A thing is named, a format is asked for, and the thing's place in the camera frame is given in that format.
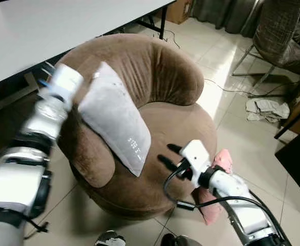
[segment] person's foot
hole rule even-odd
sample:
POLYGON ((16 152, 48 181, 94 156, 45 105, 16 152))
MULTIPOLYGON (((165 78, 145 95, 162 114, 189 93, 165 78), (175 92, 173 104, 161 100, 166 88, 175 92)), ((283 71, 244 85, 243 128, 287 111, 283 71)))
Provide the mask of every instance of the person's foot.
POLYGON ((125 246, 125 239, 115 231, 107 231, 98 237, 94 246, 125 246))
POLYGON ((161 239, 161 246, 174 246, 175 236, 171 233, 165 234, 161 239))

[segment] pink towel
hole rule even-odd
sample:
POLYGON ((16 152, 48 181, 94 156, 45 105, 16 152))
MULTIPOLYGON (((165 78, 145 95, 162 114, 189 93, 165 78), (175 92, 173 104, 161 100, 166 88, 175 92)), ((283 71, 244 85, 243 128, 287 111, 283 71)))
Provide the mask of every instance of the pink towel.
MULTIPOLYGON (((216 156, 211 165, 211 167, 215 167, 216 165, 221 166, 226 173, 232 173, 232 159, 231 156, 226 149, 222 149, 216 156)), ((199 193, 199 203, 208 202, 216 199, 210 192, 209 189, 205 189, 202 187, 198 188, 199 193)), ((200 212, 205 219, 206 225, 210 225, 214 223, 218 216, 221 214, 222 206, 219 203, 215 203, 213 205, 200 208, 200 212)))

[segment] white pillow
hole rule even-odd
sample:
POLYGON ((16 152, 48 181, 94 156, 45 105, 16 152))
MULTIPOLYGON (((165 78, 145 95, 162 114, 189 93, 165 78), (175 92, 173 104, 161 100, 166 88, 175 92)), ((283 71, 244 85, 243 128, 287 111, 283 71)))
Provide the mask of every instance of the white pillow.
POLYGON ((102 62, 78 106, 82 119, 137 177, 151 145, 151 135, 117 73, 102 62))

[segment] robotic hand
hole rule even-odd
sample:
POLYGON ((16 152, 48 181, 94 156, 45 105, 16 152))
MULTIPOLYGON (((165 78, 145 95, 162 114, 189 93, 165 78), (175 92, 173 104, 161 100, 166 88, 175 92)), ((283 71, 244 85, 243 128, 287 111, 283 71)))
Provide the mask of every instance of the robotic hand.
POLYGON ((47 223, 38 226, 31 219, 45 209, 50 152, 82 81, 77 71, 59 65, 34 114, 0 156, 0 246, 23 245, 26 221, 47 231, 47 223))
POLYGON ((219 167, 211 168, 209 154, 200 140, 192 140, 183 148, 172 144, 168 145, 168 148, 183 157, 176 166, 165 156, 158 156, 159 160, 173 171, 164 184, 164 192, 177 207, 194 210, 220 202, 227 211, 242 245, 291 246, 275 217, 248 189, 242 178, 227 174, 219 167), (174 176, 189 179, 195 188, 202 186, 209 189, 217 199, 195 205, 172 198, 167 192, 167 187, 174 176))

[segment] brown upholstery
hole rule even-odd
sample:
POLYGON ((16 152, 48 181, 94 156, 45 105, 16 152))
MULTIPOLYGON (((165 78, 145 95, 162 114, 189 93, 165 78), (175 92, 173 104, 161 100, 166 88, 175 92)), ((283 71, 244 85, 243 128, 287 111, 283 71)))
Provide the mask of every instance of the brown upholstery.
MULTIPOLYGON (((166 145, 185 145, 192 139, 201 139, 211 157, 216 152, 213 122, 195 104, 203 89, 201 71, 165 42, 135 34, 93 39, 58 63, 67 64, 85 78, 58 142, 85 191, 104 210, 129 219, 147 219, 169 210, 173 204, 164 196, 162 187, 170 171, 157 160, 157 155, 164 154, 177 162, 180 157, 166 145), (101 61, 107 62, 123 80, 151 133, 151 148, 139 178, 121 164, 77 112, 101 61)), ((179 179, 174 179, 169 188, 178 198, 193 190, 188 180, 179 179)))

